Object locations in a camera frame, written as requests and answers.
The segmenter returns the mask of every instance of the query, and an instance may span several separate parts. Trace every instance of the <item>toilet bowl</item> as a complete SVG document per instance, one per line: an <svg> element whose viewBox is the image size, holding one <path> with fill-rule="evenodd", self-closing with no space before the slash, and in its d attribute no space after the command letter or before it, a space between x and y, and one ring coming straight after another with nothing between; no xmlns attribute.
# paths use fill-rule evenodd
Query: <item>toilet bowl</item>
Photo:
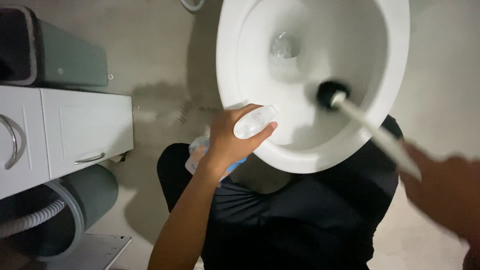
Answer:
<svg viewBox="0 0 480 270"><path fill-rule="evenodd" d="M327 79L380 126L400 88L408 55L408 0L224 0L216 69L225 109L274 105L278 128L255 150L286 172L333 167L371 134L315 101Z"/></svg>

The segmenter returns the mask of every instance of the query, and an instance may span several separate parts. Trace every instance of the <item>silver handle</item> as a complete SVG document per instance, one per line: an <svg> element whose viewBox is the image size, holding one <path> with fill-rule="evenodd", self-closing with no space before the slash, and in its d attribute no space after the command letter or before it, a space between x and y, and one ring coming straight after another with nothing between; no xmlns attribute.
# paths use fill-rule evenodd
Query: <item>silver handle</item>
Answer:
<svg viewBox="0 0 480 270"><path fill-rule="evenodd" d="M8 132L12 136L12 142L13 142L12 156L10 157L8 162L5 163L5 169L10 170L10 168L12 168L12 166L15 164L15 161L17 159L17 153L18 153L17 137L15 137L15 133L13 132L12 126L8 123L7 118L3 114L0 114L0 123L5 125Z"/></svg>
<svg viewBox="0 0 480 270"><path fill-rule="evenodd" d="M101 153L100 155L94 156L94 157L89 158L89 159L84 159L84 160L75 161L74 164L75 164L75 165L78 165L78 164L89 163L89 162L92 162L92 161L95 161L95 160L101 160L101 159L104 158L104 157L105 157L105 153Z"/></svg>

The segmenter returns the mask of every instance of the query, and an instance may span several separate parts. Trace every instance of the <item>gray trash can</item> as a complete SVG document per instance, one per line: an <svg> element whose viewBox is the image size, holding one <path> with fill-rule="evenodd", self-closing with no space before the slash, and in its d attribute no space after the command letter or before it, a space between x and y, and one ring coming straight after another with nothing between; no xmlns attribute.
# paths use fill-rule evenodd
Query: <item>gray trash can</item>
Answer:
<svg viewBox="0 0 480 270"><path fill-rule="evenodd" d="M100 165L25 190L0 201L0 210L10 209L9 217L0 216L0 221L36 212L59 197L68 207L37 227L5 239L40 261L64 258L75 250L84 232L113 207L117 196L115 177Z"/></svg>
<svg viewBox="0 0 480 270"><path fill-rule="evenodd" d="M49 23L29 8L0 5L0 84L106 86L105 51Z"/></svg>

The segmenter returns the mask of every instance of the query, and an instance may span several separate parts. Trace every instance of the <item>gray floor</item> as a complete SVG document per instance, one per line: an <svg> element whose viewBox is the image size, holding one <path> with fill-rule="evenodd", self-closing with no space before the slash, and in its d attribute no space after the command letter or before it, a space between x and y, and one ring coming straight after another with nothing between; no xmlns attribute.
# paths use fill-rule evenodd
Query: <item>gray floor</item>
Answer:
<svg viewBox="0 0 480 270"><path fill-rule="evenodd" d="M129 235L114 267L144 270L168 217L156 160L191 142L221 109L215 73L220 0L196 15L177 0L1 0L104 47L107 92L132 95L135 150L108 164L120 184L114 208L90 233ZM480 1L412 0L407 71L391 114L407 137L435 154L480 154ZM281 186L249 183L260 191ZM466 247L411 207L402 188L374 238L372 269L459 269Z"/></svg>

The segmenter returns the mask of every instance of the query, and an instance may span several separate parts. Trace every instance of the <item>cabinet drawer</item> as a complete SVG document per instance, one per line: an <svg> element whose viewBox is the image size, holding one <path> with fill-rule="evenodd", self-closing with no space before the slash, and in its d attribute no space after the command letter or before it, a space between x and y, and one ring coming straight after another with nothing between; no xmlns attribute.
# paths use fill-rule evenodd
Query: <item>cabinet drawer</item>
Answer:
<svg viewBox="0 0 480 270"><path fill-rule="evenodd" d="M0 199L50 180L40 90L0 86ZM15 162L5 165L17 151Z"/></svg>
<svg viewBox="0 0 480 270"><path fill-rule="evenodd" d="M50 178L133 149L132 98L41 89Z"/></svg>

